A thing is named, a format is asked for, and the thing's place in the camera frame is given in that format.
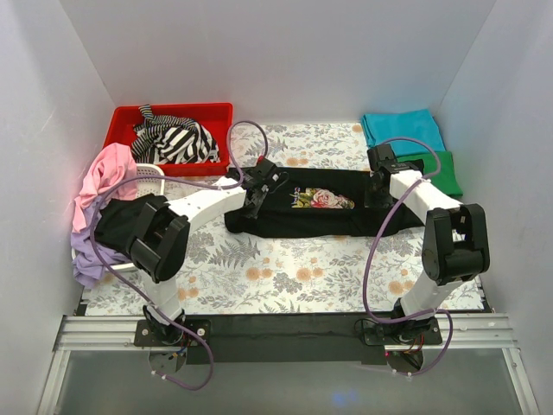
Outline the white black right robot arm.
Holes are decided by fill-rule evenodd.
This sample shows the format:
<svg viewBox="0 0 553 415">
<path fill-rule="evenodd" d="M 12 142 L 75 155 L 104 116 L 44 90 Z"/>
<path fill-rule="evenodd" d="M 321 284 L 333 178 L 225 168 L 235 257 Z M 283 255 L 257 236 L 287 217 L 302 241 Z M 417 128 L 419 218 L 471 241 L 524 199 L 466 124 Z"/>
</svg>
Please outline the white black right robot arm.
<svg viewBox="0 0 553 415">
<path fill-rule="evenodd" d="M 423 332 L 421 321 L 434 316 L 454 290 L 489 269 L 490 254 L 483 207 L 463 204 L 433 185 L 431 178 L 441 172 L 442 163 L 431 147 L 411 137 L 398 140 L 425 148 L 435 159 L 436 168 L 424 175 L 411 165 L 398 162 L 391 147 L 391 143 L 397 141 L 395 137 L 367 151 L 372 171 L 369 190 L 377 194 L 385 191 L 395 204 L 372 242 L 365 265 L 362 297 L 369 318 L 380 324 L 390 324 L 392 336 L 407 344 L 420 336 Z M 423 272 L 407 294 L 398 300 L 391 317 L 378 317 L 368 303 L 368 277 L 380 238 L 402 206 L 424 224 Z"/>
</svg>

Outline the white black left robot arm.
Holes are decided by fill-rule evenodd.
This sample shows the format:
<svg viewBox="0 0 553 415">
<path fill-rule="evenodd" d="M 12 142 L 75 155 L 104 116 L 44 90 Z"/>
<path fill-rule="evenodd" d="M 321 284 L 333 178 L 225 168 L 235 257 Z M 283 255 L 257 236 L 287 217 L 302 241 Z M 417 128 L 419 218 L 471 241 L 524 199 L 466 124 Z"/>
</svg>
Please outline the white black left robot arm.
<svg viewBox="0 0 553 415">
<path fill-rule="evenodd" d="M 162 344 L 173 346 L 184 334 L 178 320 L 184 310 L 176 275 L 184 264 L 190 234 L 227 213 L 257 217 L 266 196 L 288 178 L 263 158 L 251 168 L 231 169 L 215 183 L 202 185 L 181 199 L 145 204 L 126 251 L 140 271 L 147 297 L 145 314 L 156 321 L 154 335 Z"/>
</svg>

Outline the black floral print t shirt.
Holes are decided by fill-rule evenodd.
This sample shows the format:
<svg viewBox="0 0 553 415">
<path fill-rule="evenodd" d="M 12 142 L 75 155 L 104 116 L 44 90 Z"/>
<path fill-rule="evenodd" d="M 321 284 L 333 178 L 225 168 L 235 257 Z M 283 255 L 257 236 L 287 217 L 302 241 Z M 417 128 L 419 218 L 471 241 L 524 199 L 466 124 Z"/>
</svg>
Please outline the black floral print t shirt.
<svg viewBox="0 0 553 415">
<path fill-rule="evenodd" d="M 226 230 L 269 239 L 374 237 L 389 208 L 366 207 L 366 171 L 283 168 L 287 179 L 264 199 L 255 218 L 225 214 Z"/>
</svg>

